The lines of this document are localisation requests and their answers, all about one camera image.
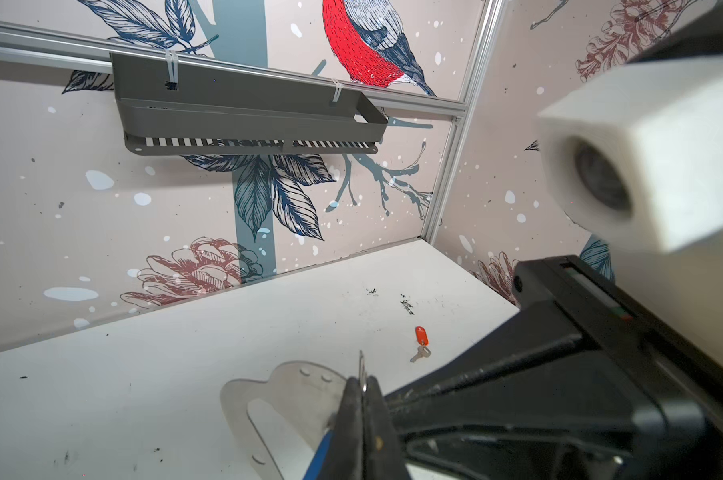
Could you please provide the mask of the split keyring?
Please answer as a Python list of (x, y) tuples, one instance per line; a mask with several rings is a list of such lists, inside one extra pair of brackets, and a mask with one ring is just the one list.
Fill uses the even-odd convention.
[(361, 392), (367, 392), (367, 369), (365, 369), (365, 354), (363, 354), (363, 351), (360, 351), (359, 358), (359, 382)]

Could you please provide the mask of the blue capped key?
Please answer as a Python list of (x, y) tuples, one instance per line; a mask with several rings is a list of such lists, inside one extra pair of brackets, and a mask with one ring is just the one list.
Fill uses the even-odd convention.
[(325, 463), (325, 459), (327, 457), (329, 447), (332, 443), (333, 439), (333, 431), (328, 430), (323, 437), (321, 443), (319, 444), (319, 447), (317, 448), (315, 455), (303, 477), (303, 480), (317, 480), (321, 470), (323, 468), (323, 465)]

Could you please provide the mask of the red capped key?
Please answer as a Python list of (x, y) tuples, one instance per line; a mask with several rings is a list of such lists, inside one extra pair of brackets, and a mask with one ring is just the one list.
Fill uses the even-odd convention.
[(411, 363), (415, 363), (423, 358), (429, 358), (431, 356), (431, 350), (429, 350), (429, 337), (427, 337), (427, 330), (423, 326), (417, 326), (415, 328), (415, 340), (417, 340), (417, 352), (411, 358)]

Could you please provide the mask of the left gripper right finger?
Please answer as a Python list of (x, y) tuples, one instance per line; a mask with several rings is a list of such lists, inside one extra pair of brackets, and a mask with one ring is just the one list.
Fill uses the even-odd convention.
[(367, 378), (363, 394), (363, 478), (411, 479), (399, 436), (375, 376)]

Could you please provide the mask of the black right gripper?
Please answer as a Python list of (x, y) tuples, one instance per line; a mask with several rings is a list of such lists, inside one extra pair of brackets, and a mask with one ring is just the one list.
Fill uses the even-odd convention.
[(521, 262), (513, 291), (524, 310), (389, 394), (407, 461), (455, 479), (723, 479), (711, 356), (573, 256)]

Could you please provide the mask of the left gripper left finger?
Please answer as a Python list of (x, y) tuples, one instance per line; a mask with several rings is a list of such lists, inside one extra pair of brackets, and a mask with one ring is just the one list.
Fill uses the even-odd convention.
[(347, 381), (319, 480), (363, 479), (363, 390), (358, 378)]

